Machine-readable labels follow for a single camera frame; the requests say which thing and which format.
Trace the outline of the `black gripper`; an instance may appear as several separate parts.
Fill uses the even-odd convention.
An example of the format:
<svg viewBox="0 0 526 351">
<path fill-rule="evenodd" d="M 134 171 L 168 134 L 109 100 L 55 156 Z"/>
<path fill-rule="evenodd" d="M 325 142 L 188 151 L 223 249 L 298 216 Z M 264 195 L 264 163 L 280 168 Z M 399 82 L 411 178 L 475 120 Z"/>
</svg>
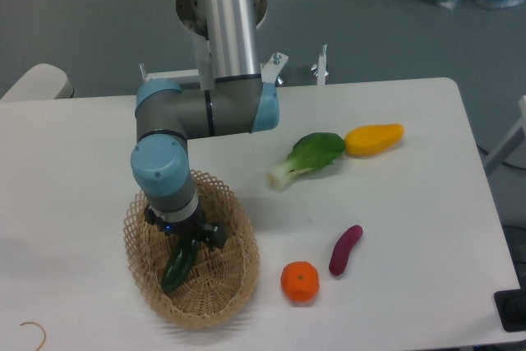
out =
<svg viewBox="0 0 526 351">
<path fill-rule="evenodd" d="M 143 213 L 146 223 L 154 225 L 165 236 L 172 234 L 181 236 L 198 233 L 200 240 L 204 242 L 211 251 L 214 249 L 223 249 L 227 242 L 227 232 L 222 224 L 202 224 L 203 210 L 201 206 L 197 206 L 196 211 L 189 218 L 178 222 L 169 222 L 166 219 L 162 219 L 150 205 L 146 206 Z"/>
</svg>

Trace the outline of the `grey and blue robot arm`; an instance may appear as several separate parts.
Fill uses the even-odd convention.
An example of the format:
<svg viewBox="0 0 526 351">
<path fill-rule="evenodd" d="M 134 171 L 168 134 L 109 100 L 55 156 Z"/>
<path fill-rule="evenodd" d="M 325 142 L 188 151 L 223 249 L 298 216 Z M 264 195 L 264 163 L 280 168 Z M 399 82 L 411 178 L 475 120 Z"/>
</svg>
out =
<svg viewBox="0 0 526 351">
<path fill-rule="evenodd" d="M 176 9 L 197 41 L 200 86 L 184 90 L 171 78 L 145 78 L 136 94 L 131 170 L 148 201 L 148 223 L 221 248 L 227 234 L 205 217 L 188 142 L 278 125 L 277 72 L 261 64 L 256 42 L 267 0 L 177 0 Z"/>
</svg>

